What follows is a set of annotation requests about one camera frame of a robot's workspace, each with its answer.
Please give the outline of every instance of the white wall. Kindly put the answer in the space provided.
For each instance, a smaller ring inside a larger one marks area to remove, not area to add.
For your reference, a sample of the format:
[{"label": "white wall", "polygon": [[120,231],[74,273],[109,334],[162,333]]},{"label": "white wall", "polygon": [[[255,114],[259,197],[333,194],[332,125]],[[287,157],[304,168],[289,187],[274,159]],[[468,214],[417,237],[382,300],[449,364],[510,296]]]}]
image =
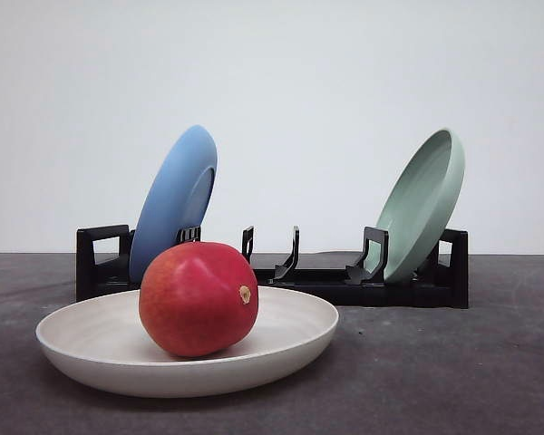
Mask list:
[{"label": "white wall", "polygon": [[134,226],[173,141],[219,147],[204,238],[360,248],[405,163],[452,127],[451,227],[544,253],[544,1],[0,0],[0,251]]}]

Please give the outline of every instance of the dark gray surface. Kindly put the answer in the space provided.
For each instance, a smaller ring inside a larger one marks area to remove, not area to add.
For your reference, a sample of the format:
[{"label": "dark gray surface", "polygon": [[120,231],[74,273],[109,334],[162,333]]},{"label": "dark gray surface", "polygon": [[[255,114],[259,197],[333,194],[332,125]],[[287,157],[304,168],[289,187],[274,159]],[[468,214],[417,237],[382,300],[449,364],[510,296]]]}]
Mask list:
[{"label": "dark gray surface", "polygon": [[335,339],[284,380],[223,396],[96,391],[41,354],[73,301],[72,255],[0,255],[0,434],[544,434],[544,256],[472,256],[471,309],[340,307]]}]

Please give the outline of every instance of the dish rack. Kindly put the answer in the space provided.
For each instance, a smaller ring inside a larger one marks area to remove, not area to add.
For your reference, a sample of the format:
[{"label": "dish rack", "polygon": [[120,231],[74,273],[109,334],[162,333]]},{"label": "dish rack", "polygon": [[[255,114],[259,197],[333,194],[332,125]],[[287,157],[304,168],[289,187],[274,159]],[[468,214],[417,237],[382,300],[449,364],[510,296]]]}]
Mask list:
[{"label": "dish rack", "polygon": [[[77,231],[76,301],[140,288],[129,278],[129,255],[135,230],[128,225]],[[95,261],[94,242],[119,238],[116,257]],[[254,253],[254,228],[242,233],[242,255],[252,266],[259,285],[282,287],[319,296],[333,305],[469,307],[468,233],[445,229],[425,261],[403,284],[384,281],[389,234],[365,227],[361,252],[299,252],[300,230],[294,227],[290,254]],[[181,229],[173,245],[201,240],[201,227]],[[440,242],[452,245],[449,263],[440,260]],[[364,260],[370,246],[380,246],[377,267],[368,272]]]}]

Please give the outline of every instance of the mint green plate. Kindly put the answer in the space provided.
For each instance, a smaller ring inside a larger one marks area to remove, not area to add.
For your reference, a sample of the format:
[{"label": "mint green plate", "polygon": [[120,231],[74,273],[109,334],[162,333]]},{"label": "mint green plate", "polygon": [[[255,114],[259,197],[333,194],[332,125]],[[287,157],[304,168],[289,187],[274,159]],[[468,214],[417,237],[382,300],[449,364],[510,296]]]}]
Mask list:
[{"label": "mint green plate", "polygon": [[[386,283],[410,280],[431,253],[460,195],[465,155],[450,130],[434,133],[415,153],[384,205],[377,228],[389,232]],[[379,263],[380,247],[371,242],[364,268]]]}]

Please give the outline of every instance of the white plate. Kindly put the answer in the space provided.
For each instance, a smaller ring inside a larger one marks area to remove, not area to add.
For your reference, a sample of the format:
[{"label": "white plate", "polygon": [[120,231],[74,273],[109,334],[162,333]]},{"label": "white plate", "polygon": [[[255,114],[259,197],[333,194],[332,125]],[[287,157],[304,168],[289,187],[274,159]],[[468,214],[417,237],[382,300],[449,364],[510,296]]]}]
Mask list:
[{"label": "white plate", "polygon": [[91,387],[140,397],[195,397],[272,382],[312,362],[330,343],[338,312],[327,301],[261,286],[252,331],[201,359],[165,353],[147,335],[139,290],[72,304],[36,326],[44,354],[61,372]]}]

